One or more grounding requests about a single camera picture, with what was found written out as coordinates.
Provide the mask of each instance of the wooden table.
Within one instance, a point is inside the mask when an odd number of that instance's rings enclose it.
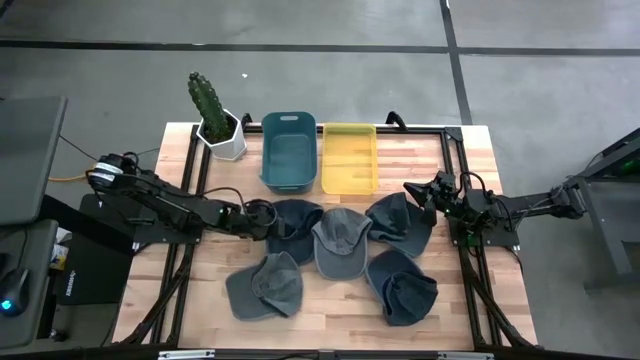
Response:
[[[193,124],[168,123],[156,166],[164,180],[180,185]],[[489,189],[501,192],[498,169],[486,126],[463,126],[469,169],[480,174]],[[248,151],[237,163],[212,160],[207,186],[233,186],[245,199],[271,201],[283,197],[272,194],[258,177],[262,161],[262,136],[247,135]],[[199,145],[191,192],[199,173]],[[321,137],[318,147],[322,146]],[[450,146],[456,171],[457,154]],[[440,140],[432,135],[378,135],[379,189],[372,196],[327,195],[322,191],[321,174],[313,190],[299,198],[322,204],[325,209],[346,206],[364,212],[374,201],[402,191],[405,181],[427,182],[444,169]],[[211,194],[238,202],[229,192]],[[328,281],[321,278],[315,264],[302,267],[304,300],[300,312],[290,319],[273,318],[259,322],[241,322],[231,314],[224,286],[226,277],[240,268],[257,264],[265,254],[263,241],[253,242],[206,232],[196,248],[180,347],[184,348],[252,348],[252,349],[351,349],[351,350],[465,350],[472,349],[467,307],[457,250],[451,245],[444,217],[425,252],[416,259],[424,272],[438,281],[439,296],[427,317],[409,327],[389,327],[381,306],[365,283],[364,277],[352,281]],[[131,267],[114,341],[130,334],[158,296],[167,253],[166,245],[153,245],[137,255]],[[386,245],[369,242],[370,256],[385,250]],[[487,260],[493,292],[504,313],[522,335],[535,343],[535,332],[527,295],[518,263],[502,248],[487,248]],[[182,258],[178,254],[177,263]],[[173,304],[167,311],[167,324]],[[483,334],[489,341],[486,310],[478,311]],[[167,334],[170,325],[165,324]]]

